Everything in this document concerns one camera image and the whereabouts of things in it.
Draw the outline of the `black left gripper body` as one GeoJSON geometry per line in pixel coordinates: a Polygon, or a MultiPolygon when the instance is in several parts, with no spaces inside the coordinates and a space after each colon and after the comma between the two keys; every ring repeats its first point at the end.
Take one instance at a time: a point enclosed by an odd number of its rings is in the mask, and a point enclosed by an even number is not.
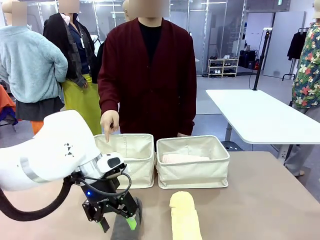
{"type": "Polygon", "coordinates": [[[117,192],[120,175],[120,172],[106,173],[98,178],[85,176],[81,172],[72,174],[72,180],[81,187],[86,197],[82,207],[90,222],[100,222],[104,219],[104,214],[111,212],[126,219],[136,214],[138,204],[129,189],[117,192]]]}

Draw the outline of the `person right hand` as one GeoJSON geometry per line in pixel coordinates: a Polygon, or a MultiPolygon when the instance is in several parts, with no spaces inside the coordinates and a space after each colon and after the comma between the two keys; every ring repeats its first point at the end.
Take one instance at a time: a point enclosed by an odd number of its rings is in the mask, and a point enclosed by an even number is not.
{"type": "Polygon", "coordinates": [[[106,142],[110,135],[119,130],[119,113],[116,110],[107,110],[101,115],[100,125],[103,128],[106,142]]]}

